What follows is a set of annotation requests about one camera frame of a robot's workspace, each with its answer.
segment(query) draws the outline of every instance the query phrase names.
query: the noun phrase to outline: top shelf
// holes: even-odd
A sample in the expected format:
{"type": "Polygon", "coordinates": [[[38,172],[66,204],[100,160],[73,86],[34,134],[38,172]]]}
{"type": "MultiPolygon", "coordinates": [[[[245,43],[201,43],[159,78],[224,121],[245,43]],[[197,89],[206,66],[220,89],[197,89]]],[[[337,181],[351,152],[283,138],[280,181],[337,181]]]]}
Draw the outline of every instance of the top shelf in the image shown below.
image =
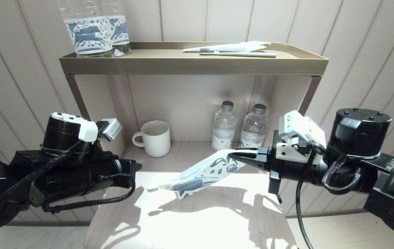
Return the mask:
{"type": "Polygon", "coordinates": [[[115,58],[83,58],[75,53],[60,58],[65,74],[324,74],[328,59],[288,44],[266,45],[276,58],[208,56],[183,53],[191,47],[228,43],[131,43],[132,53],[115,58]]]}

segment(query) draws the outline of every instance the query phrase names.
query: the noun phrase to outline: white mug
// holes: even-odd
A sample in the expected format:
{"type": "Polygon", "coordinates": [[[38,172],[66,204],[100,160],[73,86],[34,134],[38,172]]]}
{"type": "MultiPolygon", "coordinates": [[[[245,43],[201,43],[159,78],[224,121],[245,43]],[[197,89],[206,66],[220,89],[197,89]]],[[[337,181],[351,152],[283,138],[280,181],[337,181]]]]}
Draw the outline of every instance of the white mug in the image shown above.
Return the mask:
{"type": "Polygon", "coordinates": [[[146,154],[149,156],[164,156],[171,149],[169,125],[161,120],[149,121],[141,127],[141,132],[132,136],[132,142],[138,147],[145,147],[146,154]],[[143,138],[143,143],[135,141],[138,136],[143,138]]]}

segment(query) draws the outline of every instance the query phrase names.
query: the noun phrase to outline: mug handle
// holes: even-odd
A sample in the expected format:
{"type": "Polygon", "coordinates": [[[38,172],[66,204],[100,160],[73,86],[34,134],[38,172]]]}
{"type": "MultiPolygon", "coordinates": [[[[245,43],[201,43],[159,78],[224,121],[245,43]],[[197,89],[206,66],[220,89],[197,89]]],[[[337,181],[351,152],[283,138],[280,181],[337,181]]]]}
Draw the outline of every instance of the mug handle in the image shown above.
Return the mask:
{"type": "Polygon", "coordinates": [[[138,146],[138,147],[144,147],[145,145],[143,143],[139,143],[135,140],[136,137],[138,136],[142,136],[142,132],[136,132],[133,136],[132,136],[132,142],[134,143],[134,145],[138,146]]]}

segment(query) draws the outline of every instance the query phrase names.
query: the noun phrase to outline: braided cable sleeve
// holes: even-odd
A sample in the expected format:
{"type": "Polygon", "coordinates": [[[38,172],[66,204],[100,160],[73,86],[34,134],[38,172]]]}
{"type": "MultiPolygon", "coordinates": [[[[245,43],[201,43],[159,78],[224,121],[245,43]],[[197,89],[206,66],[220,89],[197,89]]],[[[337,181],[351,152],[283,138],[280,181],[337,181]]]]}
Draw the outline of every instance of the braided cable sleeve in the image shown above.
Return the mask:
{"type": "Polygon", "coordinates": [[[78,141],[75,145],[72,145],[65,153],[60,154],[57,157],[51,158],[48,162],[40,166],[38,169],[33,170],[27,176],[22,178],[20,181],[15,183],[9,189],[7,189],[3,194],[0,195],[0,210],[3,208],[4,204],[6,203],[7,199],[21,186],[27,183],[32,183],[33,181],[37,180],[41,177],[44,173],[48,172],[49,170],[53,169],[58,164],[61,164],[69,156],[83,144],[83,141],[78,141]]]}
{"type": "Polygon", "coordinates": [[[361,168],[357,168],[355,171],[355,176],[353,180],[344,187],[332,187],[329,185],[329,181],[331,180],[331,176],[334,175],[337,170],[339,170],[346,162],[346,158],[340,157],[336,162],[332,164],[332,166],[328,169],[322,179],[323,186],[331,193],[331,194],[347,194],[349,193],[357,184],[361,178],[361,168]]]}
{"type": "Polygon", "coordinates": [[[71,204],[66,204],[66,205],[56,205],[53,207],[49,206],[49,203],[46,203],[45,205],[42,206],[42,209],[45,212],[51,212],[52,214],[55,214],[55,213],[58,213],[63,210],[84,208],[85,206],[102,205],[102,204],[121,202],[122,200],[129,198],[133,194],[133,192],[135,191],[135,180],[134,180],[134,178],[131,177],[130,174],[125,174],[125,173],[114,174],[114,175],[106,176],[103,178],[115,178],[118,176],[124,176],[124,177],[129,178],[129,180],[130,180],[129,192],[124,195],[121,195],[119,197],[103,199],[103,200],[92,200],[92,201],[76,202],[76,203],[71,203],[71,204]]]}

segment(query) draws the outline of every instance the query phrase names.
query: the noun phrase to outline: toothbrush package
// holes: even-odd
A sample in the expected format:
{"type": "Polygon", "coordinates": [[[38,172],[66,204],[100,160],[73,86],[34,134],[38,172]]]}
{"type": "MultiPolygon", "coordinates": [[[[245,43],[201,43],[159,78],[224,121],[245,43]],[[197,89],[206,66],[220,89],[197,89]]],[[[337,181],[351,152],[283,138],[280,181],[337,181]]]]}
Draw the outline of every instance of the toothbrush package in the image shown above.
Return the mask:
{"type": "Polygon", "coordinates": [[[264,41],[243,41],[237,44],[222,44],[214,46],[205,47],[193,47],[183,49],[183,52],[199,52],[202,48],[207,48],[209,50],[224,51],[224,52],[251,52],[258,49],[266,48],[266,44],[271,44],[264,41]]]}
{"type": "Polygon", "coordinates": [[[194,194],[224,179],[245,165],[229,157],[229,153],[234,152],[256,154],[257,150],[220,150],[181,172],[170,183],[148,189],[148,192],[155,192],[159,189],[170,190],[176,193],[178,199],[194,194]]]}

